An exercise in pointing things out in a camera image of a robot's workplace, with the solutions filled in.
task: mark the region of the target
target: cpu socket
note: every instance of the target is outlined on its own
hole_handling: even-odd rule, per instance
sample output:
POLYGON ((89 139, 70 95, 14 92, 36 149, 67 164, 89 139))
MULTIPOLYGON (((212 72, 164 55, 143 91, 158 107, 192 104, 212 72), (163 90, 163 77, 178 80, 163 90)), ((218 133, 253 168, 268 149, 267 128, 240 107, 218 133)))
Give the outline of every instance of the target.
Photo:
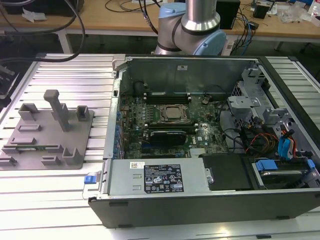
POLYGON ((162 105, 159 108, 161 122, 185 122, 188 120, 184 105, 162 105))

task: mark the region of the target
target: slotted aluminum surface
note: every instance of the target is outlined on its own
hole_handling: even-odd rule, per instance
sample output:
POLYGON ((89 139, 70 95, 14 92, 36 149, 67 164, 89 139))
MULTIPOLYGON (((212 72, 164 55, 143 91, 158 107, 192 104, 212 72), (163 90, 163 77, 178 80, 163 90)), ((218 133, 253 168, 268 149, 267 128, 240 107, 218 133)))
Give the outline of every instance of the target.
MULTIPOLYGON (((268 61, 280 75, 284 83, 296 97, 298 102, 320 128, 320 84, 301 65, 288 57, 269 56, 268 61)), ((274 89, 270 93, 280 108, 285 107, 274 89)))
MULTIPOLYGON (((49 57, 66 56, 55 54, 49 57)), ((61 102, 68 106, 78 102, 91 105, 96 117, 92 124, 83 168, 0 171, 0 239, 249 240, 257 239, 256 235, 271 235, 272 239, 282 240, 319 239, 320 208, 289 220, 106 229, 89 207, 87 200, 83 200, 82 190, 84 176, 102 169, 109 113, 106 102, 111 96, 110 91, 102 89, 109 89, 112 84, 111 60, 112 55, 91 54, 81 55, 65 63, 40 63, 39 67, 36 67, 36 73, 27 79, 29 83, 17 106, 21 102, 37 101, 36 105, 46 108, 46 103, 42 101, 43 93, 46 89, 59 87, 65 90, 60 94, 61 102)), ((1 125, 0 145, 6 143, 19 120, 17 109, 10 110, 8 115, 10 119, 6 119, 5 124, 1 125)), ((97 185, 89 187, 92 193, 98 188, 97 185)))

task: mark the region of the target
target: blue latch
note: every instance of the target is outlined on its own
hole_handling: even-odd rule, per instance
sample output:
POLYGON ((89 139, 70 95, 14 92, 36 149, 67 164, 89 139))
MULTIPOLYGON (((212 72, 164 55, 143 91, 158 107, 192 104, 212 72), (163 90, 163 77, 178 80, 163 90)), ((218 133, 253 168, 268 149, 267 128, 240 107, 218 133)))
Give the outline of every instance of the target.
POLYGON ((271 159, 259 160, 255 163, 255 166, 259 172, 267 170, 278 170, 276 161, 271 159))
POLYGON ((285 158, 285 160, 290 160, 288 156, 290 145, 291 145, 290 139, 280 137, 279 144, 278 144, 278 154, 280 157, 285 158))
POLYGON ((96 184, 97 176, 88 175, 84 177, 84 184, 96 184))
POLYGON ((312 161, 311 159, 308 159, 306 162, 308 163, 309 168, 314 169, 316 167, 314 161, 312 161))

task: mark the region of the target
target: power supply label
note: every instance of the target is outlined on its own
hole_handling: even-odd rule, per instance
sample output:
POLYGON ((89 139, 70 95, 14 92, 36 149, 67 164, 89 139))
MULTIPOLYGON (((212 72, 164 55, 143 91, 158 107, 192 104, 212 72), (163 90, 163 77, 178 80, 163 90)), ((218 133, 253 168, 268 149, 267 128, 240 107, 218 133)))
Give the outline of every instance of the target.
POLYGON ((180 164, 144 165, 143 171, 147 194, 184 192, 180 164))

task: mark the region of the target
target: workbench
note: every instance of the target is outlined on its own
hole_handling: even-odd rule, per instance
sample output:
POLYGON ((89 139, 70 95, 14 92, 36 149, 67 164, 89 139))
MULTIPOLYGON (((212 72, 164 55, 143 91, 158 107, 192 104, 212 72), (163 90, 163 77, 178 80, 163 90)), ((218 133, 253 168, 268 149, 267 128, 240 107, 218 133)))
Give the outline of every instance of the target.
MULTIPOLYGON (((113 0, 108 7, 114 10, 120 10, 117 1, 113 0)), ((106 0, 86 0, 80 16, 86 28, 86 34, 89 35, 126 35, 126 36, 156 36, 144 20, 141 12, 112 12, 105 8, 106 0)), ((311 22, 302 21, 300 23, 281 23, 275 15, 266 15, 265 19, 252 18, 253 12, 249 7, 245 7, 250 0, 241 1, 242 12, 247 16, 249 21, 254 21, 259 25, 253 39, 258 41, 275 41, 275 42, 303 42, 303 43, 320 43, 320 27, 314 26, 311 22)), ((127 8, 138 8, 136 3, 128 3, 127 8)), ((158 28, 159 8, 156 5, 148 6, 149 17, 156 28, 158 28)), ((64 25, 69 21, 69 17, 47 16, 46 21, 29 22, 21 15, 8 15, 18 31, 40 31, 56 28, 64 25)), ((0 29, 10 30, 3 17, 0 16, 0 29)), ((242 34, 243 25, 236 20, 231 30, 224 30, 227 34, 228 42, 226 43, 223 55, 229 55, 232 46, 242 34)), ((67 29, 56 33, 59 37, 63 52, 72 53, 72 47, 68 34, 81 34, 79 21, 67 29)))
MULTIPOLYGON (((65 57, 66 54, 46 56, 65 57)), ((228 237, 248 240, 257 239, 257 235, 282 240, 319 239, 320 207, 288 220, 105 228, 84 199, 88 196, 83 195, 83 190, 84 177, 100 171, 103 165, 114 81, 112 59, 111 54, 82 54, 63 63, 34 62, 11 96, 11 104, 1 111, 0 149, 19 122, 18 109, 22 104, 34 103, 38 109, 50 109, 43 99, 47 89, 57 89, 60 102, 69 109, 87 105, 95 112, 81 169, 0 171, 1 239, 190 240, 228 237)), ((320 85, 317 81, 297 61, 287 57, 268 57, 268 60, 320 127, 320 85)), ((285 107, 274 89, 270 93, 279 106, 285 107)), ((85 186, 89 188, 88 193, 95 194, 99 183, 85 186)))

